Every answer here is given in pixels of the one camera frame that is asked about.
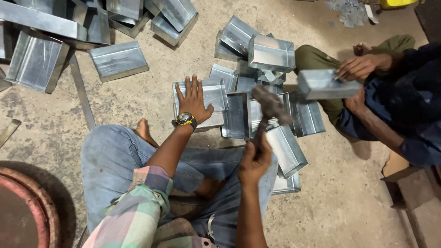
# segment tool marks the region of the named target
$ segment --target hammer head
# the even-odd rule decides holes
[[[257,85],[254,87],[251,95],[256,99],[262,108],[262,114],[268,120],[271,118],[279,119],[280,125],[292,124],[291,115],[283,108],[280,98],[267,91],[265,86]]]

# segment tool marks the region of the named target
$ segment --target dark blue shirt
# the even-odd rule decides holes
[[[405,137],[403,156],[415,166],[441,164],[441,46],[405,51],[390,76],[364,87],[366,106]],[[352,137],[377,141],[348,109],[337,126]]]

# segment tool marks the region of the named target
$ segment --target watch face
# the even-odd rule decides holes
[[[178,120],[187,121],[191,119],[191,114],[189,113],[182,113],[178,116]]]

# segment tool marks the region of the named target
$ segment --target blue jeans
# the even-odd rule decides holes
[[[240,204],[238,165],[244,147],[207,149],[186,147],[173,177],[173,186],[184,192],[194,192],[204,177],[227,180],[221,191],[210,200],[206,209],[191,224],[199,236],[205,237],[208,219],[212,222],[216,244],[234,247],[237,215]],[[138,137],[131,129],[119,125],[94,128],[84,139],[81,150],[82,181],[87,206],[89,232],[104,219],[103,209],[126,192],[133,179],[133,170],[141,168],[156,148]],[[259,181],[259,203],[262,219],[271,197],[277,176],[277,158]],[[171,221],[172,214],[160,220],[160,225]]]

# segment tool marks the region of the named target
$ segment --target plaid shirt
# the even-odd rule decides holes
[[[127,193],[106,208],[107,216],[83,248],[215,248],[184,218],[157,227],[159,219],[170,211],[172,186],[173,181],[159,166],[135,169]]]

